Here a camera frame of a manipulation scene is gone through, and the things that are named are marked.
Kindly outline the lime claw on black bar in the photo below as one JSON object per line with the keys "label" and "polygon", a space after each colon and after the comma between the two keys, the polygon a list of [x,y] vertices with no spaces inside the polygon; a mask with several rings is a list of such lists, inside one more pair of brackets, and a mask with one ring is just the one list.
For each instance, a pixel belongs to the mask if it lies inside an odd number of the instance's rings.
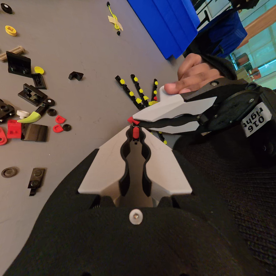
{"label": "lime claw on black bar", "polygon": [[39,106],[36,111],[32,112],[28,117],[24,119],[17,120],[19,123],[33,123],[37,122],[46,111],[55,105],[55,101],[53,99],[47,99],[45,102]]}

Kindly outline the red lego brick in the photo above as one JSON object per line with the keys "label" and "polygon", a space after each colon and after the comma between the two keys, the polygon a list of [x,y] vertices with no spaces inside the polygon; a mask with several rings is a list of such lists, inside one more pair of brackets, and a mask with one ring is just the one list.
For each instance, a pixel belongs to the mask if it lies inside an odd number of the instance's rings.
{"label": "red lego brick", "polygon": [[17,120],[10,119],[7,121],[7,139],[21,139],[22,124]]}

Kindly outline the black yellow lego spider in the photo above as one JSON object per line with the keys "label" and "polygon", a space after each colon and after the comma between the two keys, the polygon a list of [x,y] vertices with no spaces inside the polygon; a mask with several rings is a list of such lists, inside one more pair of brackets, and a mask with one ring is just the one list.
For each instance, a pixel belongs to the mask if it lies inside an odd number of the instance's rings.
{"label": "black yellow lego spider", "polygon": [[125,81],[120,76],[117,75],[115,77],[115,80],[117,81],[117,83],[120,85],[120,87],[123,89],[125,94],[129,97],[129,99],[133,102],[133,104],[136,106],[136,108],[139,111],[157,103],[157,86],[158,86],[157,79],[154,79],[151,100],[149,100],[149,97],[144,95],[143,90],[140,87],[140,84],[138,82],[138,78],[134,74],[131,74],[131,79],[139,94],[138,97],[135,97],[134,93],[127,87]]}

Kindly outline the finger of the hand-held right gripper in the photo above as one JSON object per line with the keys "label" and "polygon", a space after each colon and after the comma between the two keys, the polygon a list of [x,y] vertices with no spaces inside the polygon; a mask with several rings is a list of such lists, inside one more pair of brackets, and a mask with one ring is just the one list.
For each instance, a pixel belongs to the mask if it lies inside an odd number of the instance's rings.
{"label": "finger of the hand-held right gripper", "polygon": [[140,121],[140,127],[169,134],[196,131],[199,128],[198,121],[159,120],[157,122]]}
{"label": "finger of the hand-held right gripper", "polygon": [[217,96],[210,96],[209,92],[197,95],[196,92],[168,95],[164,87],[160,89],[163,96],[160,102],[149,106],[133,115],[133,119],[146,122],[157,122],[159,120],[198,121],[199,115],[211,108]]}

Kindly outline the tan lego pin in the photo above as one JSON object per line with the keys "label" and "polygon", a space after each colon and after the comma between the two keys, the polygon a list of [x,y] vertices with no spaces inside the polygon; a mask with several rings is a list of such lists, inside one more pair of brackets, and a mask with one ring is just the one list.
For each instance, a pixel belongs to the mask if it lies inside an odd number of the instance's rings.
{"label": "tan lego pin", "polygon": [[[6,62],[7,61],[7,52],[4,52],[0,54],[0,61],[1,62]],[[23,54],[26,52],[25,48],[22,46],[17,46],[14,49],[10,50],[9,52],[14,53],[14,54]]]}

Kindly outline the dark grey lego disc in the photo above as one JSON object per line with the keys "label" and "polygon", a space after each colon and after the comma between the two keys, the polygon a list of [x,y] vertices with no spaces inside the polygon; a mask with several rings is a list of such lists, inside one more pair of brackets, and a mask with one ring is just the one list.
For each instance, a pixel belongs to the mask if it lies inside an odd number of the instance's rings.
{"label": "dark grey lego disc", "polygon": [[15,175],[17,175],[18,171],[17,168],[15,167],[8,167],[2,170],[1,172],[1,176],[3,178],[11,178],[14,177]]}

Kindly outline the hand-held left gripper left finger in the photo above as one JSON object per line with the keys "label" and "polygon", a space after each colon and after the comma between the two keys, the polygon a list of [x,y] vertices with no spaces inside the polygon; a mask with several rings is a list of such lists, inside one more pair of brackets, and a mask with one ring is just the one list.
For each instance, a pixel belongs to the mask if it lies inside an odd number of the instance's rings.
{"label": "hand-held left gripper left finger", "polygon": [[96,155],[81,185],[80,194],[108,196],[116,207],[130,187],[127,156],[133,138],[133,127],[127,126],[96,150]]}

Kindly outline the black two-stud lego plate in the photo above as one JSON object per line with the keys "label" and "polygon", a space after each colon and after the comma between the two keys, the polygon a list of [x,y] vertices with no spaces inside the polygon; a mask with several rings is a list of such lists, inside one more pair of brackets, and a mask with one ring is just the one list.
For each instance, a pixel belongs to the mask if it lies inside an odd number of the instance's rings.
{"label": "black two-stud lego plate", "polygon": [[41,187],[45,171],[45,168],[33,168],[27,187],[30,190],[30,197],[36,195],[37,190]]}

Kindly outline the person's black sweater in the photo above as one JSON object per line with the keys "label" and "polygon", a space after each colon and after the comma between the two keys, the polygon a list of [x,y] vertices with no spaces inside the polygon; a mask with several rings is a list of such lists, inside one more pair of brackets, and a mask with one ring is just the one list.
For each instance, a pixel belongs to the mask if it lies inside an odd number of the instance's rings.
{"label": "person's black sweater", "polygon": [[246,138],[181,136],[174,150],[218,192],[264,274],[275,275],[275,164],[256,157]]}

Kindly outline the person's right hand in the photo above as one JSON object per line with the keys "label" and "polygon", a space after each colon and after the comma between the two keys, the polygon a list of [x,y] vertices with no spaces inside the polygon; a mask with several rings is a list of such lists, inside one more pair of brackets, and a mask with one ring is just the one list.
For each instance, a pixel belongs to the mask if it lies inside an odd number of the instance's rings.
{"label": "person's right hand", "polygon": [[190,53],[178,69],[178,81],[165,84],[164,90],[170,95],[193,92],[219,78],[223,78],[219,70],[200,55]]}

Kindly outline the black holed lego brick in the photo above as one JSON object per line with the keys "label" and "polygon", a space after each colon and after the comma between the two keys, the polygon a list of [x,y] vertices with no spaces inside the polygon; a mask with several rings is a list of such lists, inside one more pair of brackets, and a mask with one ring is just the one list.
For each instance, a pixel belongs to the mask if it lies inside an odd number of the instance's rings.
{"label": "black holed lego brick", "polygon": [[0,99],[0,124],[4,124],[7,120],[15,116],[15,109],[13,106],[6,104]]}

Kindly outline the blue plastic bin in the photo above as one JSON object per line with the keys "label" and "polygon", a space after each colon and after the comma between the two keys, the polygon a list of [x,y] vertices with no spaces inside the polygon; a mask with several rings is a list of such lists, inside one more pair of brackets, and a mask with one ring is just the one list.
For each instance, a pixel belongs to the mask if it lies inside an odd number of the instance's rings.
{"label": "blue plastic bin", "polygon": [[128,0],[166,60],[180,57],[198,34],[190,0]]}

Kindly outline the black lego bracket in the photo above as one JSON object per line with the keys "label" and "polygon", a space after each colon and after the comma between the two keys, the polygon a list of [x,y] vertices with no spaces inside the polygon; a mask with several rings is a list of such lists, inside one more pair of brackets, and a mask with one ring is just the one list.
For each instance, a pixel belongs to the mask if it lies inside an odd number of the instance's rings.
{"label": "black lego bracket", "polygon": [[69,80],[76,79],[76,80],[78,80],[78,81],[81,81],[82,78],[83,78],[83,76],[84,76],[83,73],[73,71],[73,72],[71,72],[71,73],[69,74],[68,79],[69,79]]}

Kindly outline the large black lego plate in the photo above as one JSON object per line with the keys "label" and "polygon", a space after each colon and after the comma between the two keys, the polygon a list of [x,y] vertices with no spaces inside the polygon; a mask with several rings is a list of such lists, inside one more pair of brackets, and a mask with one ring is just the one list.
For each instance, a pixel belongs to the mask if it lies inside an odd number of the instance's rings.
{"label": "large black lego plate", "polygon": [[8,73],[32,78],[31,59],[19,54],[6,51]]}

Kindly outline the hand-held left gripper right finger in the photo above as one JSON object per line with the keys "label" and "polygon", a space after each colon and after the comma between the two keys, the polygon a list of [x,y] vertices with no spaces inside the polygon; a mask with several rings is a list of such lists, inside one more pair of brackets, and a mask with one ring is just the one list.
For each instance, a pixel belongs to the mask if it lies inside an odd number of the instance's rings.
{"label": "hand-held left gripper right finger", "polygon": [[173,151],[152,133],[140,127],[141,154],[145,159],[142,188],[157,207],[163,197],[192,194],[192,188]]}

